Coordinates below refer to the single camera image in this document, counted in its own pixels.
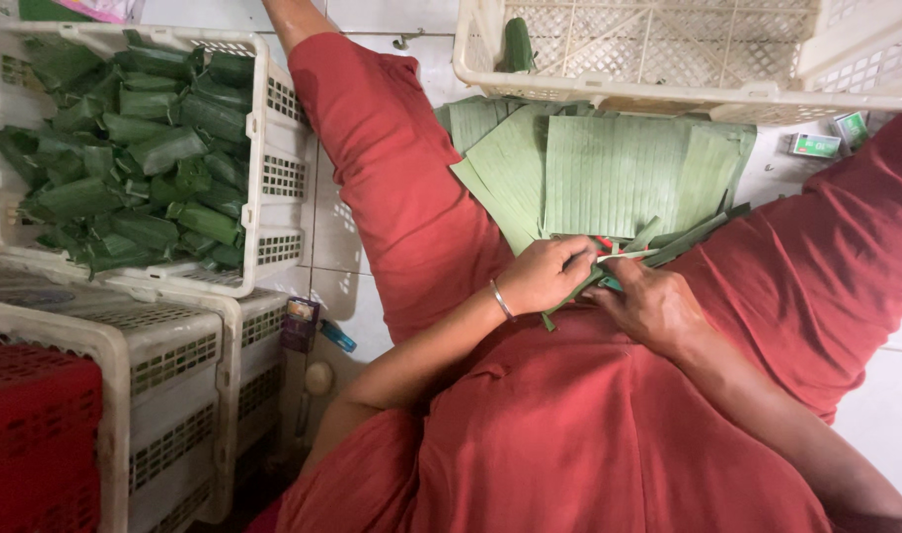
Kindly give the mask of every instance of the plastic basket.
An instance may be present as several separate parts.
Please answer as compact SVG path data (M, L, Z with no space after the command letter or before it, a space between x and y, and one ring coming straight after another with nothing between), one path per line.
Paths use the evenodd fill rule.
M211 53L255 56L254 108L247 115L251 139L248 203L241 213L246 229L243 270L213 273L196 262L182 261L147 268L119 268L99 274L135 278L155 285L177 286L239 298L265 278L302 261L304 233L299 226L306 200L306 117L296 100L292 79L274 63L267 43L256 33L157 26L108 24L19 23L0 27L0 128L38 128L54 115L49 96L40 90L23 51L21 36L58 34L88 45L103 57L125 49L122 30L138 30L151 42L190 50L203 45ZM0 157L0 245L6 253L65 264L67 255L38 245L45 226L24 224L16 208L27 192L22 179Z
M538 70L494 72L506 21ZM794 124L902 111L902 0L461 0L457 77L488 96Z
M151 531L205 482L233 481L215 462L230 430L218 415L217 363L230 354L220 316L45 278L8 287L10 277L0 274L0 342L52 346L102 370L101 530Z
M200 520L214 523L226 518L233 500L235 466L239 467L238 435L245 435L248 439L243 443L246 456L244 464L254 461L257 457L262 460L274 450L270 447L267 451L267 447L264 446L254 450L255 447L249 445L249 439L263 435L270 430L269 424L275 425L278 420L278 408L275 405L278 404L279 396L282 394L271 394L275 390L275 381L266 380L267 383L264 383L265 380L256 381L256 379L274 369L283 360L279 350L279 319L285 311L289 296L281 292L256 288L248 296L235 300L173 285L158 286L148 281L118 277L96 280L94 284L89 284L88 275L71 265L54 266L38 258L0 254L0 283L5 280L7 285L25 286L38 283L39 277L44 277L57 285L79 285L83 288L97 285L119 293L114 295L114 298L124 302L130 303L129 297L134 297L144 303L176 303L206 309L220 315L223 323L223 357L217 365L220 407L215 459L218 475L216 480L202 484L192 492L192 494L206 493L212 501L210 505L202 506L197 513L192 511L192 516L197 515ZM249 398L245 401L247 414L242 421L238 421L238 403L243 385L248 386L244 394L245 398ZM178 513L184 513L184 508L186 507L179 507ZM173 522L174 518L170 518L166 524Z

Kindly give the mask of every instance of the fingers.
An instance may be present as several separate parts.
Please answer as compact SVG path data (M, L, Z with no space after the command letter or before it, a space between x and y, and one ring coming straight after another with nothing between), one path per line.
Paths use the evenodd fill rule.
M648 269L642 263L627 258L607 259L602 264L606 265L616 275L619 284L623 288L625 288L625 285L633 285L641 281Z
M599 307L605 309L612 315L613 319L617 319L623 314L624 305L622 297L607 288L590 286L583 291L583 296L592 300Z
M596 253L596 245L592 239L585 235L574 235L572 237L563 237L559 240L557 247L563 252L566 259L584 252Z
M575 287L582 283L592 272L592 264L596 261L596 252L584 251L569 260L569 264L563 269L566 285Z

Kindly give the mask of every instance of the red pants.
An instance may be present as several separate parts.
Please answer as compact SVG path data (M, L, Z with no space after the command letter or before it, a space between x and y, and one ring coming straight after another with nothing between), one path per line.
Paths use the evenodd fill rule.
M460 156L433 117L417 64L333 33L290 56L395 343L513 260L496 224L448 169ZM667 267L687 278L720 331L832 422L839 398L861 384L866 362L902 317L902 116L859 154L811 177L803 195L734 220Z

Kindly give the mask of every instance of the bracelet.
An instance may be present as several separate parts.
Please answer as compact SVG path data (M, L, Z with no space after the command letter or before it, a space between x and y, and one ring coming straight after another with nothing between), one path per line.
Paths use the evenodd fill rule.
M504 310L504 314L507 315L507 320L511 322L516 322L516 317L513 313L510 312L510 308L507 307L507 304L504 303L504 299L500 296L500 291L497 290L497 282L491 280L491 290L493 291L493 296L497 298L497 303L500 304L500 308Z

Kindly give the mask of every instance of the red object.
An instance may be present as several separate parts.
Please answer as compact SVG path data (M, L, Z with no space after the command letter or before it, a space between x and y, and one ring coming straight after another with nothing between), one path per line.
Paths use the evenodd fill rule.
M290 58L395 342L512 260L446 168L459 156L415 67L335 34ZM831 422L902 317L902 115L803 195L732 221L668 268L751 361ZM428 417L362 424L286 493L277 531L830 530L793 466L603 311L568 305L552 319L554 333L537 316L495 331Z
M39 346L0 345L0 531L21 531L35 512L51 521L78 518L66 521L78 528L44 530L97 526L98 491L94 511L81 513L94 512L91 524L78 509L63 506L79 507L77 496L93 472L98 483L94 449L101 415L102 376L94 362Z

